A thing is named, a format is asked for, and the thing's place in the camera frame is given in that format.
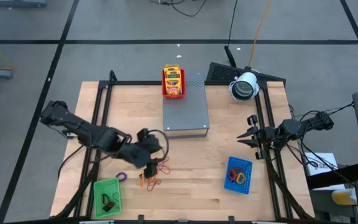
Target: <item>blue tray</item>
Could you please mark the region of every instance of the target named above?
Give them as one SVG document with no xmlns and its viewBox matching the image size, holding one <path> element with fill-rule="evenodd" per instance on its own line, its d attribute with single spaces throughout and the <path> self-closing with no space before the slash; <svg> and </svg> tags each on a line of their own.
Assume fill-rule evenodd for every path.
<svg viewBox="0 0 358 224">
<path fill-rule="evenodd" d="M 231 181 L 227 177 L 227 171 L 233 168 L 241 168 L 242 172 L 246 177 L 246 181 L 243 184 L 237 184 L 235 181 Z M 229 157 L 227 162 L 227 169 L 224 178 L 224 188 L 226 190 L 232 190 L 242 194 L 249 194 L 249 188 L 251 185 L 251 173 L 252 173 L 252 162 L 236 157 Z"/>
</svg>

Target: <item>metal bracket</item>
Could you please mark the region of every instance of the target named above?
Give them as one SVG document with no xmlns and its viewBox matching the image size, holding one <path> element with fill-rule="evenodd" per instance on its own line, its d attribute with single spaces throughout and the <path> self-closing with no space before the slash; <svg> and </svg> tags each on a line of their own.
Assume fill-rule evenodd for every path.
<svg viewBox="0 0 358 224">
<path fill-rule="evenodd" d="M 144 223 L 144 215 L 138 215 L 137 224 L 143 224 L 143 223 Z"/>
<path fill-rule="evenodd" d="M 178 220 L 180 224 L 189 224 L 189 220 Z"/>
<path fill-rule="evenodd" d="M 236 221 L 234 219 L 234 216 L 229 216 L 229 224 L 236 224 Z"/>
</svg>

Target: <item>white camera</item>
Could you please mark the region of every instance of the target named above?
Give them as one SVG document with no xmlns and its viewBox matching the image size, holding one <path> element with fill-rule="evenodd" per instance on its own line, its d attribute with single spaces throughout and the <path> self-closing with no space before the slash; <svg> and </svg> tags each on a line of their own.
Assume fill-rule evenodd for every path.
<svg viewBox="0 0 358 224">
<path fill-rule="evenodd" d="M 252 99 L 259 92 L 256 76 L 252 72 L 245 72 L 240 77 L 235 77 L 229 85 L 229 91 L 238 102 Z"/>
</svg>

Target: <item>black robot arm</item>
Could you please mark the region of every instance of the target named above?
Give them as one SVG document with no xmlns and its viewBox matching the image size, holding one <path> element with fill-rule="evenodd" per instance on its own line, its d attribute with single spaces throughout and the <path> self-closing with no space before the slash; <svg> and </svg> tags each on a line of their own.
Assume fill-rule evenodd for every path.
<svg viewBox="0 0 358 224">
<path fill-rule="evenodd" d="M 247 121 L 251 127 L 245 134 L 242 134 L 237 138 L 251 136 L 251 139 L 241 139 L 238 140 L 238 142 L 257 148 L 263 145 L 281 149 L 288 141 L 297 140 L 304 136 L 308 131 L 330 130 L 334 126 L 334 122 L 325 112 L 319 112 L 313 118 L 304 121 L 285 119 L 277 128 L 266 127 L 259 129 L 256 126 L 258 122 L 256 115 L 250 116 Z M 265 159 L 262 152 L 257 152 L 257 159 Z"/>
<path fill-rule="evenodd" d="M 150 155 L 161 150 L 158 139 L 147 129 L 137 133 L 138 141 L 131 144 L 131 136 L 116 128 L 93 125 L 69 112 L 63 101 L 50 101 L 40 115 L 47 126 L 63 126 L 78 136 L 81 144 L 101 150 L 112 158 L 124 159 L 137 168 L 156 166 L 160 159 Z M 155 173 L 145 174 L 152 177 Z"/>
</svg>

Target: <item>red basket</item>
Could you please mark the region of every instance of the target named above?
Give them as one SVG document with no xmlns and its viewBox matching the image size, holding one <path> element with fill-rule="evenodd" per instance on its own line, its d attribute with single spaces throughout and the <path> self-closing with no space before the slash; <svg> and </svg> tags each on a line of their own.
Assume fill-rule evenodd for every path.
<svg viewBox="0 0 358 224">
<path fill-rule="evenodd" d="M 180 78 L 181 78 L 181 94 L 179 95 L 169 95 L 165 90 L 165 73 L 162 70 L 162 95 L 167 99 L 183 99 L 186 95 L 186 81 L 185 81 L 185 70 L 180 70 Z"/>
</svg>

